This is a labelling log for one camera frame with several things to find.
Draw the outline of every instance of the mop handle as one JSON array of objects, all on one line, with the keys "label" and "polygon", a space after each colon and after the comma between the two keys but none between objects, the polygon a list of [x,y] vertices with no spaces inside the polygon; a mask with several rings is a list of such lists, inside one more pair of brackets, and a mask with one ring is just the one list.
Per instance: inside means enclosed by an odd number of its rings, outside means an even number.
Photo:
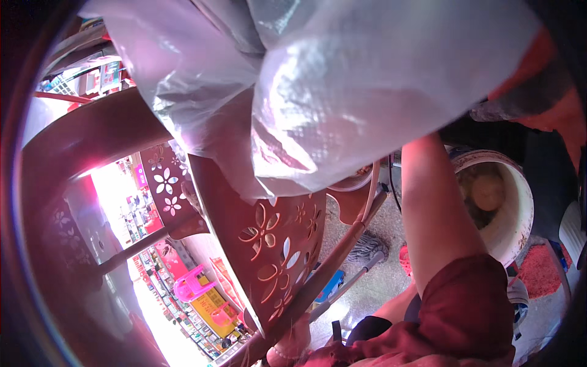
[{"label": "mop handle", "polygon": [[324,312],[326,312],[330,306],[336,302],[346,291],[349,290],[361,277],[371,270],[371,268],[377,264],[379,261],[383,260],[385,255],[383,252],[378,251],[375,253],[373,258],[367,263],[354,277],[352,277],[347,283],[345,283],[342,287],[340,287],[336,293],[331,295],[326,301],[320,304],[320,306],[316,307],[315,309],[310,312],[310,323],[316,321]]}]

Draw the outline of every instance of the metal pole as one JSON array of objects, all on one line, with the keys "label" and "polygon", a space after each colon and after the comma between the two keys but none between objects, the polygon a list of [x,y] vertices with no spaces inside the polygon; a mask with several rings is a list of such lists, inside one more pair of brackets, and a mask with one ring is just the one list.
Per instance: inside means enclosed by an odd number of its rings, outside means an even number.
[{"label": "metal pole", "polygon": [[141,240],[138,240],[130,247],[125,248],[118,254],[101,263],[100,266],[98,266],[100,275],[108,274],[109,272],[124,264],[130,257],[135,256],[145,248],[152,246],[159,241],[165,240],[167,236],[169,236],[168,228],[163,227],[143,237]]},{"label": "metal pole", "polygon": [[385,255],[383,254],[383,252],[381,252],[381,251],[376,252],[375,256],[373,256],[373,258],[371,259],[371,261],[369,261],[369,263],[367,265],[365,265],[347,283],[345,283],[342,287],[340,287],[335,294],[330,296],[326,301],[321,303],[320,306],[316,307],[315,309],[312,310],[312,312],[310,312],[310,322],[314,322],[314,321],[316,321],[316,319],[318,319],[320,316],[322,316],[322,314],[324,314],[324,312],[326,312],[334,302],[336,302],[343,294],[345,294],[346,291],[348,291],[350,287],[352,287],[355,283],[357,283],[357,281],[359,279],[361,279],[363,277],[363,275],[365,275],[365,273],[367,273],[369,270],[371,270],[371,268],[375,264],[377,264],[379,261],[383,260],[384,257],[385,257]]}]

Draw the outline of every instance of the red cloth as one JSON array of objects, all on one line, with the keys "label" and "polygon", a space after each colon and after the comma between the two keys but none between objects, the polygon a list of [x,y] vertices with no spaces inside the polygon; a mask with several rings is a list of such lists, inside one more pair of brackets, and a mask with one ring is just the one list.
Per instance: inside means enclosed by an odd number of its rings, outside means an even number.
[{"label": "red cloth", "polygon": [[[524,258],[522,266],[520,266],[520,279],[524,281],[529,299],[553,294],[561,286],[561,278],[552,263],[552,257],[547,246],[550,245],[532,246]],[[571,266],[573,261],[569,253],[564,246],[561,247],[566,263]]]},{"label": "red cloth", "polygon": [[365,358],[376,358],[365,367],[511,366],[514,309],[506,288],[505,269],[491,256],[457,259],[426,286],[420,324],[399,322],[348,348],[340,342],[326,346],[302,366],[341,367]]}]

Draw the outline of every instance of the red sandal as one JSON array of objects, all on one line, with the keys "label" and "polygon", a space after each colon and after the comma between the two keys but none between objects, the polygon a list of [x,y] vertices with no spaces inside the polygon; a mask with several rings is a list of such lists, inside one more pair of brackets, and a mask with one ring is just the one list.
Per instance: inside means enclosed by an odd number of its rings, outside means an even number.
[{"label": "red sandal", "polygon": [[400,249],[400,265],[406,272],[408,277],[411,277],[411,264],[410,264],[410,256],[407,253],[407,245],[402,246]]}]

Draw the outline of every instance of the pink plastic stool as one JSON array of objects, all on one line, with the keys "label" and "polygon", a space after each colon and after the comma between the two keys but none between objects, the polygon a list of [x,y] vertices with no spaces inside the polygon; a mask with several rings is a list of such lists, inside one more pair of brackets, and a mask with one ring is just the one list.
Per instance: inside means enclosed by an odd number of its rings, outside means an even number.
[{"label": "pink plastic stool", "polygon": [[198,265],[195,269],[180,277],[173,285],[176,297],[182,302],[191,302],[216,285],[216,282],[209,282],[206,285],[200,284],[196,276],[202,272],[203,268],[203,265]]},{"label": "pink plastic stool", "polygon": [[236,312],[234,312],[234,310],[230,306],[229,307],[231,308],[231,312],[234,314],[234,316],[231,317],[228,315],[228,313],[224,310],[226,306],[228,306],[228,302],[225,302],[222,306],[218,307],[210,314],[210,316],[212,317],[212,321],[214,321],[216,325],[221,327],[230,325],[237,318]]}]

